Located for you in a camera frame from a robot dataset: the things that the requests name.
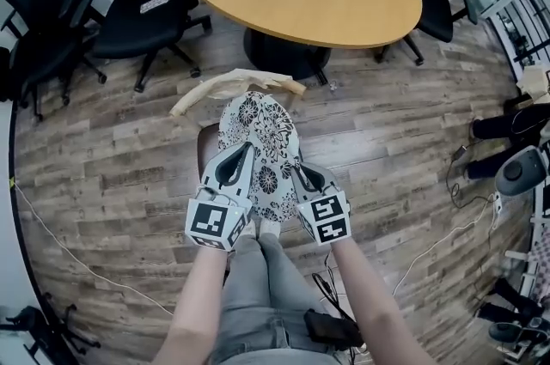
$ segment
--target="forearm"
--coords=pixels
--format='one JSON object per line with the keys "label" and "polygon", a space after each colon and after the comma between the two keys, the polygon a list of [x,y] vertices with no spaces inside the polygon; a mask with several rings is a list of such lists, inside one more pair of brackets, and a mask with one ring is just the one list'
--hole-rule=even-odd
{"label": "forearm", "polygon": [[348,300],[376,365],[431,365],[406,327],[405,320],[385,282],[356,242],[347,238],[333,243]]}
{"label": "forearm", "polygon": [[219,326],[226,263],[226,252],[199,249],[154,365],[200,364],[211,353]]}

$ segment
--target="floor plank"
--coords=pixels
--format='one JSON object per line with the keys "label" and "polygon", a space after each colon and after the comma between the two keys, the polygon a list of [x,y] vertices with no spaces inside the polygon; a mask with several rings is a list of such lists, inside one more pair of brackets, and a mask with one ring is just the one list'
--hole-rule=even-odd
{"label": "floor plank", "polygon": [[[213,34],[193,29],[180,43],[201,64],[202,79],[253,68],[242,49],[243,28],[205,6],[195,14],[204,12],[212,13]],[[449,159],[468,143],[474,116],[497,115],[504,100],[517,95],[485,23],[461,21],[448,44],[418,32],[413,38],[425,55],[423,66],[414,65],[402,42],[382,64],[369,50],[335,50],[326,67],[332,85],[306,80],[308,91],[290,110],[304,159],[336,174],[351,202],[354,236],[389,289],[415,257],[481,214],[482,201],[462,210],[451,206],[445,187]],[[145,92],[137,94],[140,62],[98,61],[108,76],[105,86],[79,69],[68,107],[57,82],[44,86],[44,122],[37,125],[30,110],[18,113],[15,173],[48,227],[82,262],[173,308],[195,253],[182,231],[199,177],[196,129],[170,118],[168,110],[198,82],[171,52],[161,51]],[[226,102],[201,102],[192,116],[202,125],[216,122]],[[468,153],[474,158],[503,147],[490,141]],[[462,186],[462,201],[493,189],[491,181],[467,182],[459,170],[451,177]],[[501,273],[504,250],[527,243],[530,201],[524,196],[506,203],[490,243],[488,205],[477,226],[454,233],[420,259],[398,289],[407,323],[440,363],[490,363],[497,357],[487,324],[473,315]],[[54,295],[57,310],[76,303],[77,330],[103,345],[79,360],[149,363],[168,329],[168,315],[87,273],[46,234],[21,197],[18,203],[41,289]],[[324,271],[327,249],[312,243],[297,222],[284,225],[281,241],[310,282],[311,273]],[[337,269],[335,276],[343,292]]]}

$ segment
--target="floral fabric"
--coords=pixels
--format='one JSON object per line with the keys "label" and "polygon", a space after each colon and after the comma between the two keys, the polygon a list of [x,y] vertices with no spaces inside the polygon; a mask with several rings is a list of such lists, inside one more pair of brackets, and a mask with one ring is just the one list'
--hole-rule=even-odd
{"label": "floral fabric", "polygon": [[289,114],[268,94],[246,92],[223,110],[219,150],[246,141],[256,157],[248,194],[253,213],[275,222],[296,217],[290,169],[300,165],[298,134]]}

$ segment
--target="table pedestal base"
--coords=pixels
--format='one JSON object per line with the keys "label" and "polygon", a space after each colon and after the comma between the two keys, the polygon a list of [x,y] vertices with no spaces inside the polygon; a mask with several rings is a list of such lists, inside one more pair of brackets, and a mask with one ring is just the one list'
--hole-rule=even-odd
{"label": "table pedestal base", "polygon": [[327,84],[322,68],[330,58],[330,49],[283,40],[247,28],[244,50],[259,70],[292,75],[295,80],[316,75],[320,85]]}

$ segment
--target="gray pants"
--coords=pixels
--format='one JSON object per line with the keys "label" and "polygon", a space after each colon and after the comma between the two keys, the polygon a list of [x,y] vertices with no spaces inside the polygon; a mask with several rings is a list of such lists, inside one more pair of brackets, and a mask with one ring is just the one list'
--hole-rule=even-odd
{"label": "gray pants", "polygon": [[277,237],[264,234],[256,240],[243,235],[235,252],[223,288],[222,318],[211,363],[276,348],[334,355],[332,345],[309,338],[303,315],[310,308],[326,311]]}

